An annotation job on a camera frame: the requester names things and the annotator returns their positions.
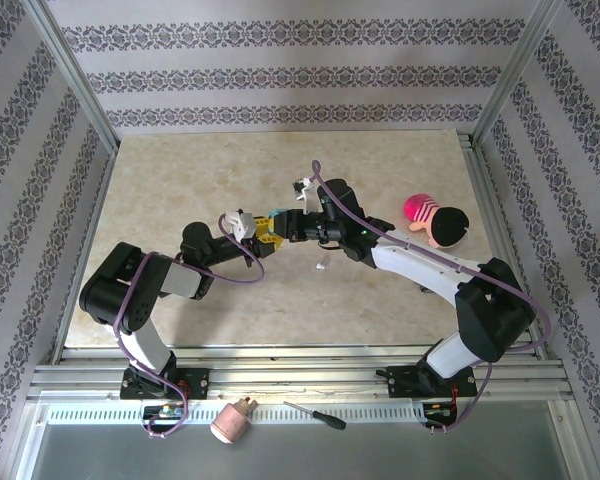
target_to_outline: plush toy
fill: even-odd
[[[469,219],[462,210],[441,207],[426,193],[407,198],[404,214],[412,222],[409,230],[415,232],[424,228],[429,235],[429,245],[434,248],[455,245],[469,229]]]

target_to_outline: purple cable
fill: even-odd
[[[424,255],[425,257],[429,257],[430,259],[435,260],[436,262],[441,263],[442,265],[445,265],[447,267],[453,268],[458,272],[463,272],[463,273],[466,273],[467,275],[471,275],[474,277],[478,277],[482,280],[485,280],[497,287],[500,287],[500,288],[506,290],[509,293],[516,295],[518,298],[520,298],[521,300],[523,300],[523,301],[527,302],[529,305],[531,305],[533,307],[533,309],[538,313],[538,315],[540,315],[544,319],[544,322],[545,322],[544,332],[542,333],[542,335],[540,336],[540,338],[537,341],[530,343],[529,345],[523,345],[520,347],[510,348],[509,349],[510,352],[521,352],[524,350],[531,350],[540,345],[543,345],[547,341],[547,339],[551,335],[551,327],[552,327],[551,319],[549,318],[548,313],[542,307],[542,305],[540,305],[534,298],[531,298],[529,295],[527,295],[523,291],[518,290],[517,288],[514,288],[507,283],[504,283],[500,280],[497,280],[488,275],[485,275],[482,272],[478,272],[477,270],[473,270],[471,268],[465,267],[464,265],[460,265],[459,263],[454,262],[453,260],[449,260],[448,258],[438,255],[435,252],[432,252],[432,251],[430,251],[426,248],[423,248],[419,245],[414,245],[410,242],[406,242],[404,240],[400,240],[399,238],[392,237],[391,235],[388,235],[387,233],[383,232],[382,230],[379,230],[378,228],[374,227],[369,222],[358,217],[355,213],[353,213],[351,210],[349,210],[338,199],[338,197],[336,197],[336,195],[334,195],[334,193],[331,191],[331,189],[327,186],[325,181],[320,176],[321,168],[322,168],[322,166],[320,165],[320,162],[318,160],[314,160],[313,162],[311,162],[311,169],[313,170],[313,176],[311,177],[311,179],[312,180],[315,179],[318,181],[318,183],[320,184],[322,189],[325,191],[325,193],[327,195],[329,195],[329,197],[331,198],[333,203],[335,203],[338,206],[338,208],[340,208],[340,210],[342,210],[345,213],[345,215],[347,215],[349,218],[353,219],[354,221],[356,221],[357,223],[359,223],[360,225],[365,227],[367,230],[375,233],[376,235],[378,235],[382,238],[389,240],[390,242],[395,243],[396,245],[398,245],[400,247],[404,247],[406,249],[411,249],[415,252],[418,252],[418,253]],[[473,398],[471,403],[469,403],[467,408],[465,408],[465,410],[462,412],[460,417],[452,425],[447,427],[446,430],[452,430],[452,429],[456,428],[458,425],[460,425],[462,422],[464,422],[465,419],[469,416],[469,414],[473,410],[473,408],[476,406],[476,403],[478,403],[478,400],[482,396],[482,393],[484,392],[484,389],[486,388],[487,383],[489,382],[489,379],[491,378],[492,364],[488,363],[487,365],[488,365],[487,366],[487,374],[485,375],[484,380],[482,381],[480,390],[478,390],[478,393]]]
[[[210,276],[213,278],[225,280],[227,282],[232,282],[232,283],[250,284],[250,283],[257,283],[257,282],[261,281],[264,278],[264,266],[260,262],[260,259],[258,257],[256,257],[252,252],[250,252],[248,248],[246,248],[244,245],[242,245],[240,242],[238,242],[233,237],[233,235],[229,234],[224,229],[224,227],[222,226],[222,221],[224,220],[224,218],[225,218],[225,215],[222,214],[220,216],[220,218],[218,219],[218,228],[220,228],[220,231],[222,232],[222,234],[225,237],[227,237],[232,243],[234,243],[238,248],[240,248],[240,250],[245,252],[245,254],[247,254],[249,257],[251,257],[251,259],[258,265],[258,267],[260,268],[260,275],[258,276],[258,278],[254,279],[254,280],[236,280],[233,278],[224,277],[222,275],[217,275],[208,270],[203,270],[201,268],[194,267],[192,265],[187,265],[186,263],[179,262],[180,265],[182,265],[183,267],[188,268],[190,270],[194,270],[194,271],[200,273],[201,275],[207,275],[207,276]],[[131,280],[131,283],[129,284],[127,293],[125,294],[125,296],[122,300],[122,304],[120,305],[120,310],[118,310],[116,319],[113,322],[113,336],[116,338],[116,343],[118,344],[118,347],[120,348],[122,353],[124,353],[124,355],[129,359],[129,362],[131,363],[131,365],[133,365],[135,368],[137,368],[139,370],[142,370],[144,373],[149,375],[149,377],[151,377],[152,379],[154,379],[160,383],[163,383],[164,385],[168,386],[169,388],[172,388],[173,390],[175,390],[178,393],[178,395],[180,395],[180,398],[182,398],[182,402],[183,402],[182,416],[180,417],[180,420],[178,420],[176,422],[176,424],[173,425],[169,430],[167,430],[166,432],[163,432],[163,433],[155,433],[151,427],[153,426],[156,418],[152,418],[151,420],[149,420],[149,423],[146,426],[143,426],[143,428],[147,432],[149,432],[150,436],[153,437],[155,435],[155,436],[159,436],[161,438],[165,438],[165,437],[171,435],[172,433],[175,433],[187,419],[187,416],[189,414],[189,402],[187,401],[187,395],[184,393],[184,391],[180,387],[178,387],[178,385],[176,385],[175,383],[170,382],[166,378],[158,375],[153,370],[151,370],[151,368],[149,368],[147,365],[141,363],[136,357],[134,357],[133,354],[127,349],[127,347],[124,346],[124,343],[122,342],[122,336],[120,333],[120,326],[122,324],[122,319],[124,318],[124,314],[127,311],[129,302],[131,301],[131,296],[133,295],[133,292],[135,291],[136,286],[138,285],[138,280],[140,279],[140,275],[142,274],[142,271],[144,270],[144,268],[147,265],[147,262],[149,261],[151,256],[156,255],[156,254],[157,254],[157,252],[147,253],[144,256],[144,258],[142,259],[142,261],[140,262],[140,265],[138,265],[138,269],[136,270],[136,273],[134,274],[134,276]]]

